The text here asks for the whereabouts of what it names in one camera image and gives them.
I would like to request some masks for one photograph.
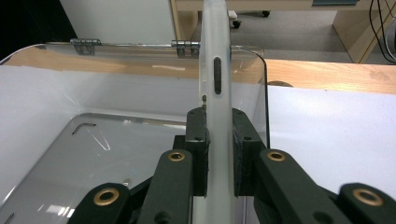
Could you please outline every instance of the metal clip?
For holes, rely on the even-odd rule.
[[[95,55],[95,46],[100,46],[102,43],[99,39],[89,38],[74,38],[70,43],[75,47],[78,55]]]
[[[199,58],[200,42],[189,40],[172,40],[172,47],[177,48],[178,58]]]

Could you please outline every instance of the white wall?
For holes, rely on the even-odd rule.
[[[168,0],[61,0],[79,38],[168,44],[176,39]]]

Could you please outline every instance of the desk leg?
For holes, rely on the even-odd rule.
[[[392,21],[385,4],[381,5],[384,28],[386,29]],[[392,4],[392,11],[396,11],[396,6]],[[378,36],[380,32],[380,22],[378,10],[372,14],[374,28]],[[375,35],[370,26],[368,11],[338,11],[332,24],[343,41],[350,58],[354,63],[364,63],[377,44]]]
[[[198,11],[178,11],[176,0],[170,0],[177,40],[190,40],[198,23]]]

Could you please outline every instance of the gray floor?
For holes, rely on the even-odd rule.
[[[335,11],[271,11],[268,18],[260,11],[237,14],[242,24],[239,29],[231,29],[232,45],[263,48],[268,59],[352,63],[332,27]],[[193,40],[200,40],[200,26]],[[391,34],[389,47],[395,53],[394,32]],[[384,59],[378,46],[366,63],[391,64]]]

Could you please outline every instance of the caster wheel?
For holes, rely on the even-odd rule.
[[[233,28],[238,29],[241,26],[241,21],[233,21]]]
[[[262,15],[264,16],[264,18],[267,18],[270,16],[270,11],[263,11]]]

